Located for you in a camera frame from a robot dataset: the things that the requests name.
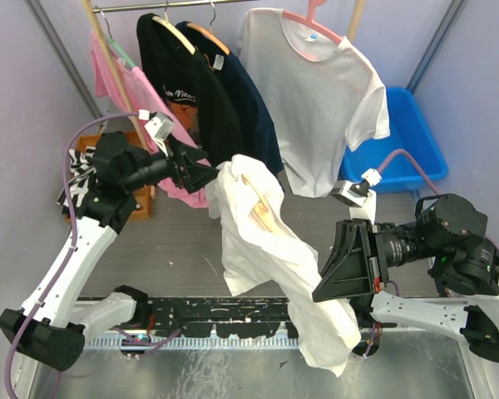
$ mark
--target wooden crate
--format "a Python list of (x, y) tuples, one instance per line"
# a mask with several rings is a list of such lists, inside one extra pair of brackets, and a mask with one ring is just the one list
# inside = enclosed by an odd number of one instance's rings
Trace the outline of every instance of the wooden crate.
[[(127, 131), (124, 133), (126, 138), (129, 140), (130, 144), (142, 147), (139, 136), (135, 131)], [(77, 150), (85, 152), (87, 147), (94, 147), (100, 139), (100, 135), (83, 135), (79, 138), (77, 142)], [(141, 206), (140, 209), (136, 209), (131, 213), (129, 220), (144, 220), (151, 218), (151, 198), (153, 190), (150, 187), (143, 187), (133, 193), (137, 204)]]

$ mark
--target white wall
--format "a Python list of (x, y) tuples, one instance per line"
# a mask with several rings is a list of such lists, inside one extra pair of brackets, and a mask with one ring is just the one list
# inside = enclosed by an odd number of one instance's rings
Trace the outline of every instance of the white wall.
[[(93, 4), (99, 7), (115, 5), (144, 4), (162, 1), (152, 0), (99, 0)], [(387, 86), (406, 86), (416, 65), (429, 43), (450, 0), (385, 0), (368, 1), (355, 45), (374, 64)], [(79, 0), (41, 0), (65, 46), (71, 53), (83, 80), (91, 88), (94, 79), (89, 52), (89, 31), (82, 2)], [(309, 0), (262, 0), (218, 4), (216, 6), (215, 35), (228, 47), (235, 48), (239, 29), (245, 13), (254, 7), (288, 8), (302, 15), (307, 13)], [(328, 0), (316, 10), (316, 20), (345, 35), (354, 0)], [(163, 10), (153, 10), (162, 15)], [(111, 24), (111, 33), (124, 51), (140, 65), (136, 40), (136, 21), (145, 11), (116, 12), (106, 15)], [(206, 6), (169, 8), (168, 15), (173, 24), (187, 20), (209, 26), (212, 8)], [(107, 108), (105, 101), (98, 101), (99, 107)]]
[[(416, 98), (449, 167), (442, 190), (488, 214), (499, 244), (499, 0), (467, 2)], [(487, 370), (499, 397), (499, 365)]]
[[(24, 2), (0, 1), (0, 314), (20, 306), (62, 246), (62, 148), (90, 119)], [(7, 348), (0, 331), (0, 391)]]

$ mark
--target camera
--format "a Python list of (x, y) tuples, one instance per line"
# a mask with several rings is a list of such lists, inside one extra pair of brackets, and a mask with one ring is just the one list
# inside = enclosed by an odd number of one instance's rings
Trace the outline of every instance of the camera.
[[(428, 200), (435, 202), (423, 209)], [(363, 219), (338, 222), (313, 300), (374, 294), (388, 281), (388, 268), (431, 257), (429, 274), (445, 287), (468, 295), (495, 294), (499, 253), (486, 239), (485, 214), (467, 199), (445, 194), (420, 199), (415, 217), (399, 226)]]

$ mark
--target white t-shirt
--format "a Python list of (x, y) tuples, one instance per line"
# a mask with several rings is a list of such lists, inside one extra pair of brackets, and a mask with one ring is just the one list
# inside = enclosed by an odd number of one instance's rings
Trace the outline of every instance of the white t-shirt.
[(346, 37), (337, 46), (282, 14), (246, 14), (240, 60), (274, 120), (292, 191), (322, 197), (338, 178), (346, 145), (356, 150), (390, 135), (386, 89)]
[[(340, 376), (360, 340), (357, 319), (347, 299), (313, 301), (312, 292), (322, 279), (317, 254), (281, 220), (284, 193), (279, 182), (261, 161), (244, 155), (218, 168), (218, 178), (205, 187), (205, 194), (210, 217), (221, 216), (222, 264), (231, 294), (274, 280), (289, 298), (289, 316), (307, 364)], [(242, 175), (266, 198), (276, 232), (270, 233), (255, 217), (252, 209), (259, 197)]]

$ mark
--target blue container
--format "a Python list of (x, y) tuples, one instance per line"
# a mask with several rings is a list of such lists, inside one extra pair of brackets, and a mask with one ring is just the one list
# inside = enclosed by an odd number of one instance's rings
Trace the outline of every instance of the blue container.
[[(447, 175), (447, 165), (438, 149), (422, 113), (410, 91), (399, 87), (387, 89), (390, 136), (370, 139), (355, 152), (346, 150), (340, 171), (346, 180), (361, 181), (368, 169), (377, 169), (390, 152), (397, 148), (408, 151), (431, 180)], [(383, 172), (383, 180), (375, 186), (378, 193), (412, 191), (425, 185), (422, 176), (402, 155), (398, 155)]]

